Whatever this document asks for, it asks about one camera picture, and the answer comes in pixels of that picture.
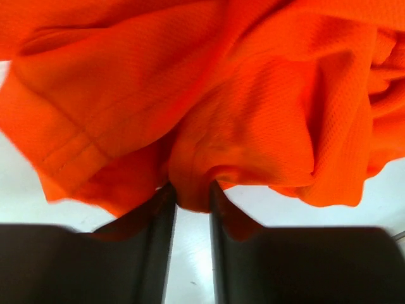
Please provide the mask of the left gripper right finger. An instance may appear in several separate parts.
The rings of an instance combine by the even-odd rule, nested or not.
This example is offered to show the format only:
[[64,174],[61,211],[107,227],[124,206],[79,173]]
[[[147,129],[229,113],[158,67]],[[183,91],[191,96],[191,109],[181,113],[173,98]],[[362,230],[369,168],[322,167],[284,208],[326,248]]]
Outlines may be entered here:
[[210,186],[217,303],[403,303],[404,257],[378,227],[265,227]]

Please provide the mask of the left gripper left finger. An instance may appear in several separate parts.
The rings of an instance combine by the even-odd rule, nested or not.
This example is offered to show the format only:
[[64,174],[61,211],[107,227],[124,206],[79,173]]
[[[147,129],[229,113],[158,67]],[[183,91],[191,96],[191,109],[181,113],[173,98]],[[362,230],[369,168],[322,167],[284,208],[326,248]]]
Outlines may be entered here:
[[161,303],[176,209],[167,184],[91,233],[1,225],[2,303]]

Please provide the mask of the orange shorts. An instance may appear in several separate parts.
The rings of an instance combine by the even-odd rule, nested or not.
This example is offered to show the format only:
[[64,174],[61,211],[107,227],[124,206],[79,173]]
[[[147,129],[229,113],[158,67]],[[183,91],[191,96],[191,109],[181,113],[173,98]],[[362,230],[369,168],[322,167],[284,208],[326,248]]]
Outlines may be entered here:
[[2,1],[1,130],[48,201],[359,204],[404,156],[403,1]]

